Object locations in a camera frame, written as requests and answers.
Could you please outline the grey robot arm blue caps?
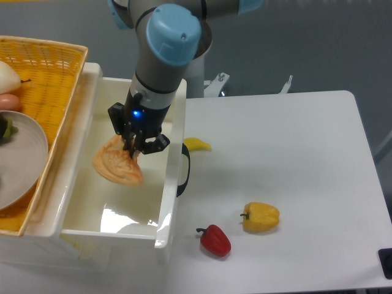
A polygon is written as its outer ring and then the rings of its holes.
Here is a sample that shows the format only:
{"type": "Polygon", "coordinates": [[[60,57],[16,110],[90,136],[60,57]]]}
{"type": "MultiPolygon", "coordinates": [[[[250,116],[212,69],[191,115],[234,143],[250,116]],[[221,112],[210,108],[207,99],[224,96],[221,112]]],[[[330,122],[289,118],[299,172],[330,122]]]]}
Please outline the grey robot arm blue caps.
{"type": "Polygon", "coordinates": [[[126,101],[108,113],[130,158],[163,151],[162,123],[189,64],[202,46],[209,18],[241,15],[262,1],[109,1],[120,28],[134,29],[140,49],[126,101]]]}

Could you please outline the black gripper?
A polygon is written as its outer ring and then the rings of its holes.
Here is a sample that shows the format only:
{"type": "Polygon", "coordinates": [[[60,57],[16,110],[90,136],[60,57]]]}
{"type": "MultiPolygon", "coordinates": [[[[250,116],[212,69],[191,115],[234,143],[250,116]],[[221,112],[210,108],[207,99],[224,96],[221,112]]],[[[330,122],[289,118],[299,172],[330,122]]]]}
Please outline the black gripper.
{"type": "Polygon", "coordinates": [[[125,105],[116,102],[108,114],[116,135],[124,143],[123,150],[132,159],[140,153],[147,155],[162,152],[170,140],[162,132],[162,123],[170,106],[153,109],[141,104],[143,94],[128,92],[125,105]]]}

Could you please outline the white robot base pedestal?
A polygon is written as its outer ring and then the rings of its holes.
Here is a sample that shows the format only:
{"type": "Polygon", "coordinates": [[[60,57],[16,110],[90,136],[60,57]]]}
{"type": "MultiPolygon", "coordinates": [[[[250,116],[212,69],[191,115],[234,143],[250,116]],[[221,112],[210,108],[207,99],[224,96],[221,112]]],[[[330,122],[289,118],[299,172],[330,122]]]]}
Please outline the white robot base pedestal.
{"type": "Polygon", "coordinates": [[[213,35],[209,24],[201,22],[202,35],[194,59],[189,63],[184,79],[187,82],[186,98],[204,97],[205,58],[212,44],[213,35]]]}

